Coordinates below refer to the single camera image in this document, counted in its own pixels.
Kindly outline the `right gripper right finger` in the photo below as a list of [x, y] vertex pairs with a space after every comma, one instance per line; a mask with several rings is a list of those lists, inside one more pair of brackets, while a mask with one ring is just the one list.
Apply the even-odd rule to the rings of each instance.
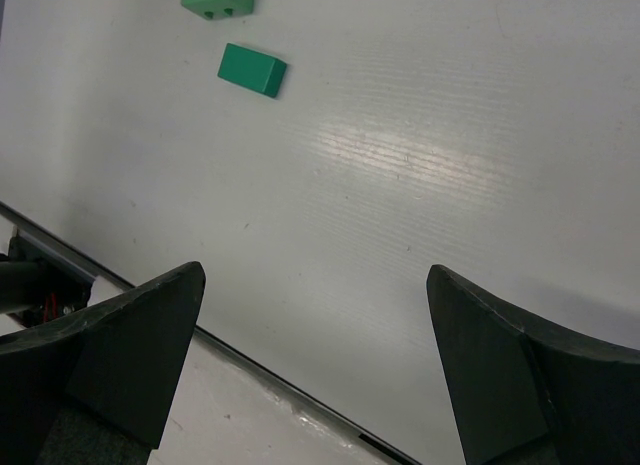
[[426, 292], [468, 464], [636, 464], [639, 353], [551, 322], [443, 265]]

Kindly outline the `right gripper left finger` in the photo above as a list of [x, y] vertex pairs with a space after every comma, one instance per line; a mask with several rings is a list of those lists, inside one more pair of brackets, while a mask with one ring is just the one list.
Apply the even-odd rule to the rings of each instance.
[[145, 464], [160, 445], [204, 296], [185, 263], [1, 338], [4, 464]]

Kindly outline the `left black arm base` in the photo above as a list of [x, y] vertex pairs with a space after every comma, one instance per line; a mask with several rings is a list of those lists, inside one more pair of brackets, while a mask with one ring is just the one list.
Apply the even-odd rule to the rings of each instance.
[[16, 235], [9, 240], [7, 255], [16, 261], [42, 261], [46, 265], [45, 301], [33, 310], [4, 314], [31, 328], [62, 318], [88, 306], [95, 278], [45, 246]]

